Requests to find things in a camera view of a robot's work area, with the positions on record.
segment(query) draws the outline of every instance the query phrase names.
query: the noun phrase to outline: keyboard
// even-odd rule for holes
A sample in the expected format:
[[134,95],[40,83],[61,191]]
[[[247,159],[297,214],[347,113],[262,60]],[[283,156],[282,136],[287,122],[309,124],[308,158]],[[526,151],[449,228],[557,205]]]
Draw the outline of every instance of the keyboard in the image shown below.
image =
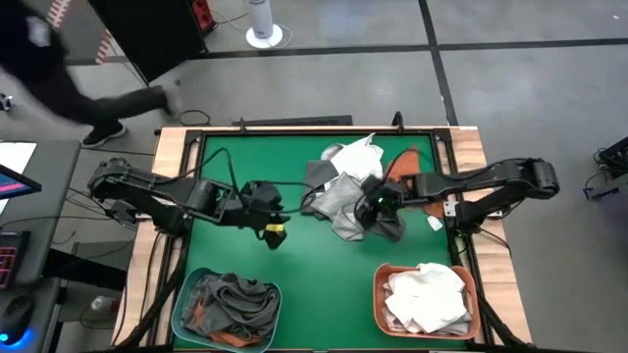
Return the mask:
[[0,290],[11,286],[26,250],[28,237],[28,231],[0,231]]

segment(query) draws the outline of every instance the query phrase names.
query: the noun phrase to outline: black pants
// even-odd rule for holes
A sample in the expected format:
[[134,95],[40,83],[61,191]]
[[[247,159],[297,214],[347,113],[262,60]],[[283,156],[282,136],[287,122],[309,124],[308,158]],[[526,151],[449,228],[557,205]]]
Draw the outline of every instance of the black pants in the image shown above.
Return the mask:
[[41,81],[23,81],[30,94],[56,115],[94,127],[117,124],[153,109],[167,109],[161,87],[142,88],[115,98],[91,99],[79,92],[66,67],[60,65]]

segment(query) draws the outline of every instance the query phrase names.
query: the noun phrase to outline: table leg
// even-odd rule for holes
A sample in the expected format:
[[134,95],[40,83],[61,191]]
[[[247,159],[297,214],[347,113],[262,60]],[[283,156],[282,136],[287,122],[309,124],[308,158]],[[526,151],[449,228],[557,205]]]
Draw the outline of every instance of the table leg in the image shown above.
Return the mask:
[[123,290],[127,282],[126,271],[55,249],[48,251],[43,275],[75,280],[114,290]]

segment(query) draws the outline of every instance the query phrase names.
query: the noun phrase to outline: teal basket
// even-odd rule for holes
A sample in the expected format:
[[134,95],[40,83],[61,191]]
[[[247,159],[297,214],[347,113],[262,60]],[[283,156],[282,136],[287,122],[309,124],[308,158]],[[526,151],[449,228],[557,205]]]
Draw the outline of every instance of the teal basket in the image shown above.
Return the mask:
[[175,305],[175,310],[173,311],[173,316],[170,320],[170,326],[173,329],[173,333],[180,339],[184,339],[186,341],[190,341],[197,344],[202,344],[207,347],[213,347],[218,349],[223,349],[230,352],[236,353],[259,353],[266,351],[273,343],[273,338],[275,338],[275,331],[277,330],[277,320],[279,319],[279,314],[282,309],[282,291],[279,287],[274,283],[267,283],[277,288],[279,292],[279,308],[277,309],[277,317],[275,318],[275,329],[273,329],[273,333],[270,338],[262,339],[257,345],[237,348],[228,344],[217,343],[211,340],[209,337],[203,337],[196,332],[191,331],[187,328],[184,328],[181,325],[181,316],[183,313],[183,308],[185,307],[185,301],[189,296],[189,292],[191,289],[198,283],[198,281],[205,275],[216,274],[215,272],[209,269],[196,269],[191,274],[187,275],[185,278],[185,282],[183,283],[183,287],[179,292],[179,297],[177,298],[177,304]]

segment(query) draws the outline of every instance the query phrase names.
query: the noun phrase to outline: sneaker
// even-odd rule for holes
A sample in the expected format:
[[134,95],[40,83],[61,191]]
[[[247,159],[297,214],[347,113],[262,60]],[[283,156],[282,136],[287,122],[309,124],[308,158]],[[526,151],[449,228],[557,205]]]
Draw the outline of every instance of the sneaker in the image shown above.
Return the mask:
[[111,127],[94,128],[89,135],[82,141],[83,147],[97,147],[108,140],[120,137],[127,133],[127,127],[117,123]]

